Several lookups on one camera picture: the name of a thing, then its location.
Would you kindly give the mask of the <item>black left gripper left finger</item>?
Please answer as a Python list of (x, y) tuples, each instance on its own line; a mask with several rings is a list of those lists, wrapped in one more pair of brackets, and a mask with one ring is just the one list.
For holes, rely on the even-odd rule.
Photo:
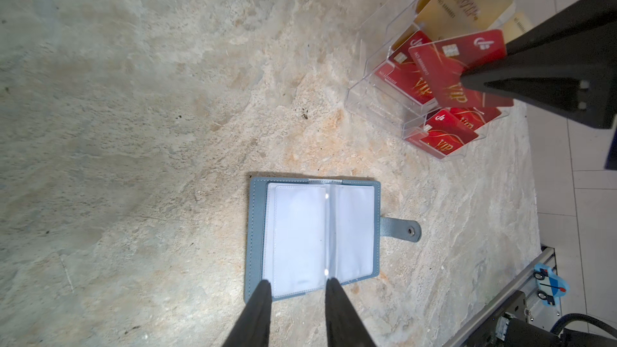
[(262, 280), (246, 303), (223, 347), (269, 346), (272, 303), (272, 286), (267, 280)]

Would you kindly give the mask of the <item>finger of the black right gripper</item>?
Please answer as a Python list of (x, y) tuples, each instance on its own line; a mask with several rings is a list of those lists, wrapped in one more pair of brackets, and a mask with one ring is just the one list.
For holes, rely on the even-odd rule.
[(594, 129), (616, 116), (616, 0), (578, 0), (468, 70), (464, 87), (513, 98)]

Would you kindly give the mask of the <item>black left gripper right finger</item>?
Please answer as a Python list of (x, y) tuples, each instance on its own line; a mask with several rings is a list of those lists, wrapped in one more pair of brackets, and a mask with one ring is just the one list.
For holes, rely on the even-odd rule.
[(326, 331), (330, 347), (376, 347), (340, 282), (331, 278), (326, 283)]

